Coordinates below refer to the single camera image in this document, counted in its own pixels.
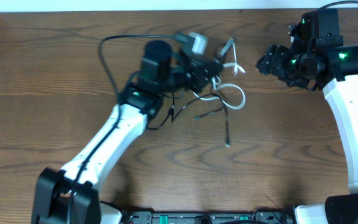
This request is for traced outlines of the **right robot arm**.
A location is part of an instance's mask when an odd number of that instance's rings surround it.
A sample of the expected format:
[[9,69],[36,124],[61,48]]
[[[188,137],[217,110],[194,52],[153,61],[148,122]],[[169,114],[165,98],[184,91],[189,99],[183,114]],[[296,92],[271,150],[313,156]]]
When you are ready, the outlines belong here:
[[323,92],[344,149],[349,193],[295,206],[283,222],[358,223],[358,45],[344,45],[338,11],[328,7],[303,14],[288,33],[291,47],[271,45],[256,67],[289,87]]

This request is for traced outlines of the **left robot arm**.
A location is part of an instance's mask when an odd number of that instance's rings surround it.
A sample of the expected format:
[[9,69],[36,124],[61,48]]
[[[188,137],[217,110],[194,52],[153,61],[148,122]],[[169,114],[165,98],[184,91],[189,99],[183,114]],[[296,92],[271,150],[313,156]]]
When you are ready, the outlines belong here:
[[204,47],[185,44],[174,53],[162,40],[147,43],[140,69],[119,94],[108,120],[86,147],[60,170],[46,168],[35,188],[32,223],[112,223],[123,213],[100,201],[112,168],[162,107],[163,94],[201,91],[223,64],[202,58]]

